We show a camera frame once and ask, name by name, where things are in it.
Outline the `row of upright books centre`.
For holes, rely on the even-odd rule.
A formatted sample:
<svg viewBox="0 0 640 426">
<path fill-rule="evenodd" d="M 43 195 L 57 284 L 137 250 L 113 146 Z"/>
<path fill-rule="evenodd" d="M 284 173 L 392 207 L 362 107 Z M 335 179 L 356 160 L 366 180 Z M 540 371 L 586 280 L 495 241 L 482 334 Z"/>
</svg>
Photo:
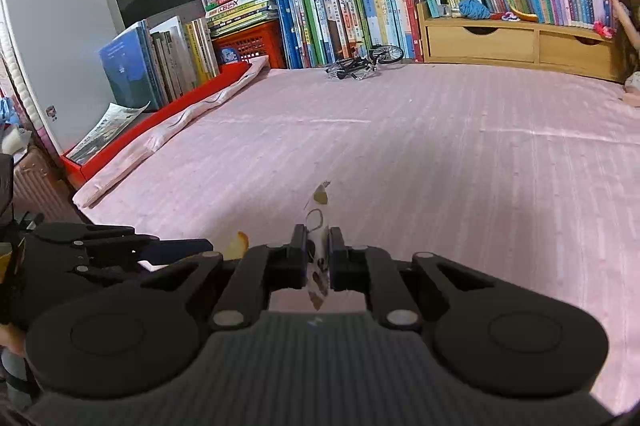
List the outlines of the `row of upright books centre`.
<svg viewBox="0 0 640 426">
<path fill-rule="evenodd" d="M 424 60 L 419 0 L 276 0 L 288 68 L 313 68 L 363 57 L 379 45 Z"/>
</svg>

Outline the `large blue book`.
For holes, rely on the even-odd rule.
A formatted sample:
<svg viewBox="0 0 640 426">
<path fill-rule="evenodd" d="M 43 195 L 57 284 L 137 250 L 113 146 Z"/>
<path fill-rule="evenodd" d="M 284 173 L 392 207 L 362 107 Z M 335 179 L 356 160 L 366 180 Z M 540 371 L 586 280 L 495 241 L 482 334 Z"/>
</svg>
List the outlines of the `large blue book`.
<svg viewBox="0 0 640 426">
<path fill-rule="evenodd" d="M 116 103 L 157 112 L 166 103 L 145 20 L 135 22 L 99 51 Z"/>
</svg>

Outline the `upright books beside blue book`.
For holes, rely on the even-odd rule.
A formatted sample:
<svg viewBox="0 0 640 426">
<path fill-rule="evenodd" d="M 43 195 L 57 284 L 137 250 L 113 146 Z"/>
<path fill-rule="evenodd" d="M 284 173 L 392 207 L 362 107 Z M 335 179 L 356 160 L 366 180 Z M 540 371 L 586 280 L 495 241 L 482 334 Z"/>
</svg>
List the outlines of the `upright books beside blue book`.
<svg viewBox="0 0 640 426">
<path fill-rule="evenodd" d="M 162 85 L 171 102 L 219 74 L 209 26 L 204 17 L 183 22 L 179 16 L 150 29 Z"/>
</svg>

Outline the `wooden drawer organizer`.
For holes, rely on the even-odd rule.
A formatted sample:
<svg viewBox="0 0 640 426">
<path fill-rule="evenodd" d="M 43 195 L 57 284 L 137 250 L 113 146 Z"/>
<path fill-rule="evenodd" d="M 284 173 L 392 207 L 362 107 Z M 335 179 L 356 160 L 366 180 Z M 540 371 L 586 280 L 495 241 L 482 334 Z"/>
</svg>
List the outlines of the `wooden drawer organizer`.
<svg viewBox="0 0 640 426">
<path fill-rule="evenodd" d="M 550 70 L 617 82 L 613 42 L 592 30 L 536 22 L 428 15 L 416 7 L 424 60 Z"/>
</svg>

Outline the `pink folded quilt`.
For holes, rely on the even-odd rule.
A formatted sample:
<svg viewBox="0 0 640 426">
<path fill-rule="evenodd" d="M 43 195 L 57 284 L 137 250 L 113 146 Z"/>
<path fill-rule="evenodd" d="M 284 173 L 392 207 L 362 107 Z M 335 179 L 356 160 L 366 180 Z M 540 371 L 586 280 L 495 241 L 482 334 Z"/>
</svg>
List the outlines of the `pink folded quilt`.
<svg viewBox="0 0 640 426">
<path fill-rule="evenodd" d="M 128 177 L 143 161 L 158 152 L 165 144 L 183 129 L 213 109 L 224 105 L 235 94 L 249 86 L 262 71 L 269 70 L 267 56 L 259 56 L 248 61 L 250 69 L 231 86 L 218 93 L 205 97 L 183 109 L 175 116 L 169 117 L 154 128 L 145 131 L 122 149 L 104 168 L 87 181 L 74 195 L 73 201 L 80 209 L 97 203 L 112 187 Z"/>
</svg>

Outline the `brown haired doll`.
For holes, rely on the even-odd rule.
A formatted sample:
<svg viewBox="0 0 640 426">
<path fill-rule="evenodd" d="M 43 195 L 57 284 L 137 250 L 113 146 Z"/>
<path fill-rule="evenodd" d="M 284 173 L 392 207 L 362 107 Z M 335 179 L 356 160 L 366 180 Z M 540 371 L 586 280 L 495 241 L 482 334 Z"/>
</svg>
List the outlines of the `brown haired doll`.
<svg viewBox="0 0 640 426">
<path fill-rule="evenodd" d="M 639 0 L 611 0 L 617 29 L 614 48 L 617 71 L 624 82 L 622 101 L 639 107 Z"/>
</svg>

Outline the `open magazine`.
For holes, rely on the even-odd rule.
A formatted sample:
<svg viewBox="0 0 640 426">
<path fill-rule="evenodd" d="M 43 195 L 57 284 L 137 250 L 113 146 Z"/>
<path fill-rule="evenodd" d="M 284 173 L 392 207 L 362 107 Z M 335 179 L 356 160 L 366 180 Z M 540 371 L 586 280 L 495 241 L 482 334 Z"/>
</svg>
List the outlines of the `open magazine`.
<svg viewBox="0 0 640 426">
<path fill-rule="evenodd" d="M 85 138 L 76 144 L 65 157 L 79 166 L 87 164 L 97 153 L 114 142 L 149 107 L 149 103 L 138 108 L 111 103 L 101 119 L 85 135 Z"/>
</svg>

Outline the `stack of flat books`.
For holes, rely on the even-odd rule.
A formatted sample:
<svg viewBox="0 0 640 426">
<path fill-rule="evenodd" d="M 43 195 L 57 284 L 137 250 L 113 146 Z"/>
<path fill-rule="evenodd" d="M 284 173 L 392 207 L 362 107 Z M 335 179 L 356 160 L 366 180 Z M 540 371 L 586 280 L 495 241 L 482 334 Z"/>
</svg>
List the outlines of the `stack of flat books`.
<svg viewBox="0 0 640 426">
<path fill-rule="evenodd" d="M 271 22 L 278 13 L 277 0 L 211 0 L 205 7 L 206 25 L 214 39 Z"/>
</svg>

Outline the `red plastic basket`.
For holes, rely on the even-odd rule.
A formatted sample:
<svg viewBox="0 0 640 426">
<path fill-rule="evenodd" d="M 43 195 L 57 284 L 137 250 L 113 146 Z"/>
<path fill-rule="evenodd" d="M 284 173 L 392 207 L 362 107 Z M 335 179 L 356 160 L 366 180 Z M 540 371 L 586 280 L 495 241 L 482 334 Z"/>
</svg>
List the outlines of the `red plastic basket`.
<svg viewBox="0 0 640 426">
<path fill-rule="evenodd" d="M 235 34 L 213 40 L 219 62 L 223 64 L 251 60 L 267 56 L 271 68 L 287 68 L 277 20 L 262 22 L 253 27 L 237 31 Z"/>
</svg>

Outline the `red mat edge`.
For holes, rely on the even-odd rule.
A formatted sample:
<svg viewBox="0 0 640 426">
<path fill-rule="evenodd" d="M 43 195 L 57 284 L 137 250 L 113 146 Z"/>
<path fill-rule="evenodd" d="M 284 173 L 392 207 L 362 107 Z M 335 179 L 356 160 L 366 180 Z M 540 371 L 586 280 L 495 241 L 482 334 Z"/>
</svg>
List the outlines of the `red mat edge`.
<svg viewBox="0 0 640 426">
<path fill-rule="evenodd" d="M 87 181 L 94 177 L 104 168 L 122 149 L 129 145 L 134 139 L 140 137 L 142 133 L 159 125 L 169 117 L 175 116 L 188 108 L 192 104 L 204 100 L 209 95 L 218 93 L 227 86 L 237 82 L 243 74 L 250 69 L 247 60 L 243 62 L 231 63 L 222 66 L 221 73 L 214 79 L 198 86 L 187 94 L 183 94 L 178 100 L 169 103 L 158 112 L 152 114 L 142 114 L 114 140 L 107 144 L 85 164 L 81 165 L 70 159 L 70 153 L 62 157 L 62 164 L 66 173 L 66 178 L 75 190 L 79 190 Z"/>
</svg>

